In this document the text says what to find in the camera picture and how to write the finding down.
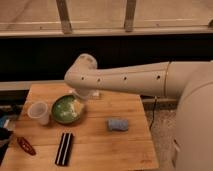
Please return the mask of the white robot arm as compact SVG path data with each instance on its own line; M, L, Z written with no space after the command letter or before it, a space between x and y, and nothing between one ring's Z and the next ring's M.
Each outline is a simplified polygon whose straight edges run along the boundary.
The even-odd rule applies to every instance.
M81 99L93 90L177 98L174 171L213 171L213 60L99 69L93 56L82 54L64 80Z

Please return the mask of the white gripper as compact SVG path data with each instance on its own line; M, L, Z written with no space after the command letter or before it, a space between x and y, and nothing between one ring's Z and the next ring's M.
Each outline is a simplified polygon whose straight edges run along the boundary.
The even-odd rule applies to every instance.
M85 102L90 98L91 92L87 90L74 89L72 94L75 97L74 108L82 110L85 107Z

